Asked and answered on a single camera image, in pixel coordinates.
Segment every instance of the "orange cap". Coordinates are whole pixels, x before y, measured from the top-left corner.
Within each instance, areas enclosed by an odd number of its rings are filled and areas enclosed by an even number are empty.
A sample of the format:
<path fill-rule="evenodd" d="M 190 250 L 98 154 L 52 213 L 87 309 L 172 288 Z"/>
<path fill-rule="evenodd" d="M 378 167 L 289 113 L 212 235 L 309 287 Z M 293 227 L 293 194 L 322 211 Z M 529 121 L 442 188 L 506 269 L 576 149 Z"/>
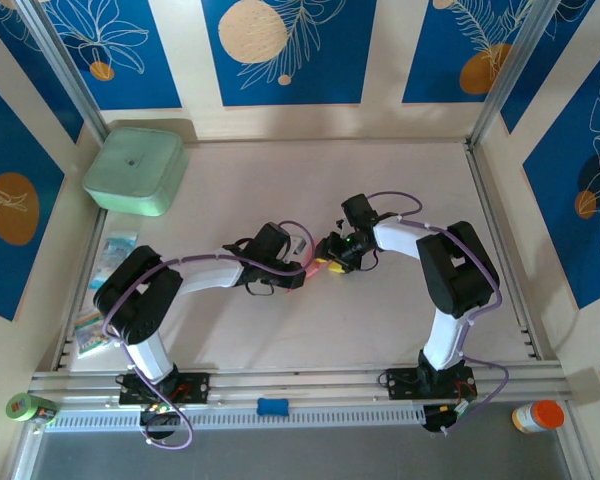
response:
<path fill-rule="evenodd" d="M 564 412 L 560 405 L 553 400 L 540 400 L 533 404 L 531 415 L 538 425 L 554 429 L 564 423 Z"/>

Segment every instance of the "white floor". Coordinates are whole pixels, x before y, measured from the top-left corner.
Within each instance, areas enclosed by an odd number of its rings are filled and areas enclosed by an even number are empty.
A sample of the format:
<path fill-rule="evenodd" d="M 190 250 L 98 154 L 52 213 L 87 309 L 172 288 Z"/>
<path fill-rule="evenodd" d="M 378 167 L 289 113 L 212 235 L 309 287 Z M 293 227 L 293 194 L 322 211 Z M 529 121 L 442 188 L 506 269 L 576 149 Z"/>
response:
<path fill-rule="evenodd" d="M 114 230 L 137 230 L 138 245 L 150 245 L 165 259 L 209 253 L 255 235 L 268 221 L 299 221 L 319 240 L 342 217 L 344 200 L 380 190 L 418 196 L 425 208 L 415 219 L 440 226 L 469 221 L 495 262 L 463 147 L 453 143 L 201 145 L 191 150 L 191 163 L 165 215 L 110 212 L 103 237 Z M 412 208 L 400 197 L 379 197 L 372 204 L 379 213 Z M 500 310 L 482 317 L 472 330 L 465 349 L 471 356 L 528 358 L 504 293 Z M 272 297 L 251 297 L 244 288 L 179 297 L 160 332 L 181 368 L 353 367 L 415 362 L 432 315 L 419 263 L 385 252 L 371 272 L 321 271 L 303 288 L 279 290 Z M 119 349 L 108 346 L 82 359 L 74 354 L 69 368 L 123 370 L 126 363 Z"/>

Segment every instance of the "green tape roll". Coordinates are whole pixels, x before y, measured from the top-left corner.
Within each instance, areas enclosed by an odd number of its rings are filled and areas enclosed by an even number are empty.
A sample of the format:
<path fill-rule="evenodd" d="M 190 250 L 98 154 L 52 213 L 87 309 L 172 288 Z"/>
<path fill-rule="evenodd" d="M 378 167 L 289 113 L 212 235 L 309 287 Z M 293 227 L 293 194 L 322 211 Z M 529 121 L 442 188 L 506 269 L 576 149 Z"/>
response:
<path fill-rule="evenodd" d="M 49 423 L 58 413 L 58 405 L 28 393 L 11 397 L 5 408 L 7 417 L 17 422 Z"/>

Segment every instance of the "gray floor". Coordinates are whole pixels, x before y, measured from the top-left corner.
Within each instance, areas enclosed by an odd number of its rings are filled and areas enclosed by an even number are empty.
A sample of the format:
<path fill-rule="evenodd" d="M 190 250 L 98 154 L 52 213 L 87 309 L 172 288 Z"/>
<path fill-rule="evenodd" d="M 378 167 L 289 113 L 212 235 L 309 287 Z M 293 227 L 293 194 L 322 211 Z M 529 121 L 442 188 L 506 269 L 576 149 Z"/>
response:
<path fill-rule="evenodd" d="M 523 435 L 495 404 L 449 438 L 423 428 L 201 431 L 165 452 L 129 433 L 45 434 L 36 480 L 375 480 L 569 478 L 557 436 Z"/>

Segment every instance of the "cylinder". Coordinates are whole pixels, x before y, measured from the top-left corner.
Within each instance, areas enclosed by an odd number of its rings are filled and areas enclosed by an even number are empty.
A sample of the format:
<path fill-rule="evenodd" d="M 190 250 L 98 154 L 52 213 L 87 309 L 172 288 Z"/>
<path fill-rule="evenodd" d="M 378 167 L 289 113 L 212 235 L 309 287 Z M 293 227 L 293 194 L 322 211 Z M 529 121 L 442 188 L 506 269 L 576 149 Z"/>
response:
<path fill-rule="evenodd" d="M 537 433 L 561 427 L 564 412 L 553 400 L 540 400 L 516 408 L 512 418 L 513 424 L 521 432 Z"/>
<path fill-rule="evenodd" d="M 55 418 L 58 405 L 46 398 L 18 393 L 7 402 L 5 411 L 7 417 L 17 422 L 44 424 Z"/>

